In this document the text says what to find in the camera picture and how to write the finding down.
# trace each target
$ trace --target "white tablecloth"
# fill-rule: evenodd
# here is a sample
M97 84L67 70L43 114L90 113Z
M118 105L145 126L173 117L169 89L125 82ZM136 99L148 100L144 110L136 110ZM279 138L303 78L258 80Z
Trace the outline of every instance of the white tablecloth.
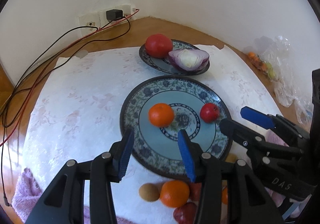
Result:
M234 120L265 134L240 116L244 106L280 114L260 80L228 47L197 47L210 54L210 68L192 78L213 89ZM60 58L57 65L65 60ZM138 47L90 53L82 59L73 57L54 71L31 114L23 149L24 166L31 169L40 187L46 189L67 160L92 160L119 141L119 115L125 98L141 82L161 75L164 73L140 59ZM238 144L233 144L231 152L247 158ZM138 224L176 223L173 209L160 201L147 203L138 195L142 184L164 181L131 157L127 175L120 184L112 184L116 214ZM89 204L88 185L85 204Z

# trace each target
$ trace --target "white wall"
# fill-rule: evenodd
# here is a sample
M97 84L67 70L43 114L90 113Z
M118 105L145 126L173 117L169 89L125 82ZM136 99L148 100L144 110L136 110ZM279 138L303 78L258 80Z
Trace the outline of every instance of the white wall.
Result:
M311 71L320 67L320 23L307 0L9 0L0 14L0 60L15 82L41 51L78 25L77 16L128 2L140 8L139 16L193 27L239 50L256 38L282 35L294 49L299 86L311 93Z
M127 3L141 9L138 16L149 15L148 0L9 0L0 13L0 60L4 69L16 83L60 35L79 26L78 16ZM48 55L80 35L71 33Z
M153 0L156 17L198 29L243 50L255 38L289 39L298 85L312 93L320 68L320 23L307 0Z

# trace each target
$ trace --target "plastic bag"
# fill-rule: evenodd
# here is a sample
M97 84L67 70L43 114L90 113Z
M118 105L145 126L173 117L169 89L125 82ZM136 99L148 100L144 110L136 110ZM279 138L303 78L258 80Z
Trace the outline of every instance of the plastic bag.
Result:
M285 107L294 103L297 119L306 129L310 130L313 104L312 97L306 97L295 84L293 70L290 66L289 56L292 49L288 39L282 36L273 41L262 37L256 39L255 47L244 49L253 65L268 75L274 84L274 92L279 103Z

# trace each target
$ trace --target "wooden table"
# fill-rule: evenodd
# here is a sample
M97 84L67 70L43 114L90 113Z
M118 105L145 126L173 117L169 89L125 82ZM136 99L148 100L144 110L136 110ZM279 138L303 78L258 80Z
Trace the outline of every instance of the wooden table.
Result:
M188 43L191 43L193 45L196 44L202 44L202 45L214 45L218 47L219 49L222 49L224 45L227 45L226 43L209 36L205 33L201 33L197 30L194 30L190 27L186 27L183 25L175 24L172 22L168 22L161 19L155 19L151 17L142 18L139 20L135 20L132 23L132 27L129 33L127 33L125 36L118 38L113 41L108 42L93 42L88 44L86 47L84 47L85 50L89 52L96 52L96 51L102 51L102 50L108 50L108 49L114 49L114 48L122 48L122 47L132 47L132 46L141 46L145 43L147 37L151 34L155 33L162 33L166 36L170 37L171 39L178 39L182 40ZM62 57L69 57L72 53L74 53L81 45L84 43L94 40L94 39L109 39L118 36L119 34L125 32L127 30L128 25L127 24L121 24L114 28L108 29L106 31L97 33L77 45L70 48L68 51L66 51ZM252 69L252 71L256 74L256 76L260 79L260 81L263 83L263 85L267 88L273 99L275 100L277 106L279 107L282 114L290 119L293 122L297 122L297 118L295 116L295 110L294 107L291 106L289 108L283 107L279 104L279 102L276 100L275 93L273 91L272 83L267 79L267 77L258 71L250 61L248 60L247 56L240 52L239 50L233 48L232 46L229 46L235 53L237 53L245 62L246 64ZM49 71L50 69L54 68L56 61L54 61L47 69ZM29 77L20 87L21 89L31 87L32 83L35 81L36 77L39 75L41 71L41 68L39 68L31 77ZM9 202L11 202L12 196L14 194L15 185L17 182L17 178L19 173L21 172L21 160L22 160L22 148L24 144L24 139L28 127L28 122L30 118L30 113L33 110L33 107L36 103L36 100L38 99L39 93L45 83L45 80L39 84L36 89L33 92L33 95L26 107L25 113L23 115L20 127L19 127L19 134L12 136L12 138L9 140L9 149L7 146L5 147L5 153L4 158L6 160L4 161L4 183L6 188L7 197L9 199ZM12 106L9 109L9 119L11 120L14 116L14 114L17 112L19 107L21 106L22 101L24 100L26 96L26 93L18 94L12 101ZM0 127L0 134L3 134L3 128ZM3 191L1 187L1 198L0 203L2 207L5 209L9 217L13 220L15 224L22 223L19 217L16 215L14 210L12 208L6 207L4 205L3 201Z

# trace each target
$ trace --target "tangerine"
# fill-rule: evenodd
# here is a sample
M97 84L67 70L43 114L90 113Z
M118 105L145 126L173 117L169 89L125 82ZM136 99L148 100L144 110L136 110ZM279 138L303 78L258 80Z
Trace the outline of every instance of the tangerine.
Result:
M247 56L251 59L254 59L257 55L254 52L248 52Z
M188 184L180 180L164 183L160 192L161 202L171 208L178 208L187 203L190 194Z
M268 66L267 66L265 63L262 63L262 65L261 65L261 70L262 70L263 72L268 72Z
M167 127L174 119L174 112L168 104L158 103L150 108L148 116L154 126Z
M223 204L228 205L228 187L225 187L222 190L222 194L221 194L221 200Z

